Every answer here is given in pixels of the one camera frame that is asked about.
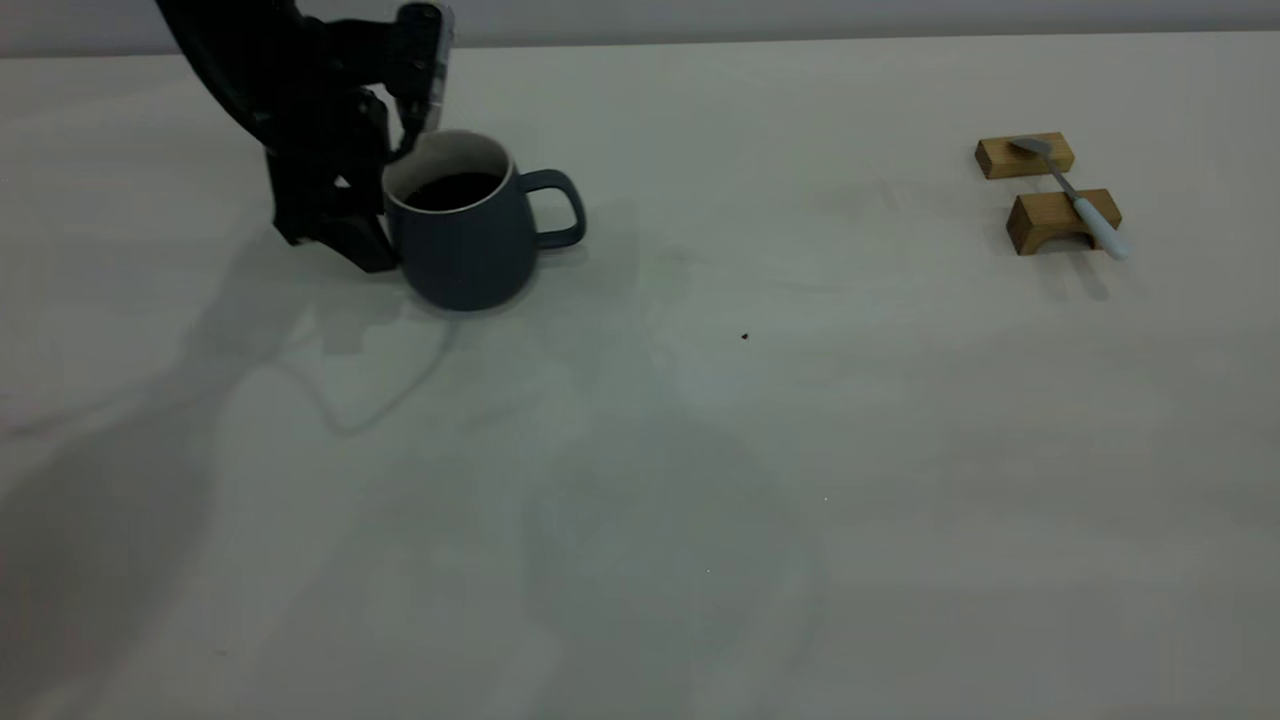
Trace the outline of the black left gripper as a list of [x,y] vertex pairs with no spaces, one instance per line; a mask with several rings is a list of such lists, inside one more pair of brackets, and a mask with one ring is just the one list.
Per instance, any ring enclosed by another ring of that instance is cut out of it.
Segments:
[[371,91],[340,95],[339,109],[335,138],[319,149],[266,151],[271,224],[291,246],[320,243],[364,273],[393,272],[399,260],[381,227],[381,169],[384,158],[398,161],[416,145],[419,101],[396,97],[401,135],[390,150],[387,106]]

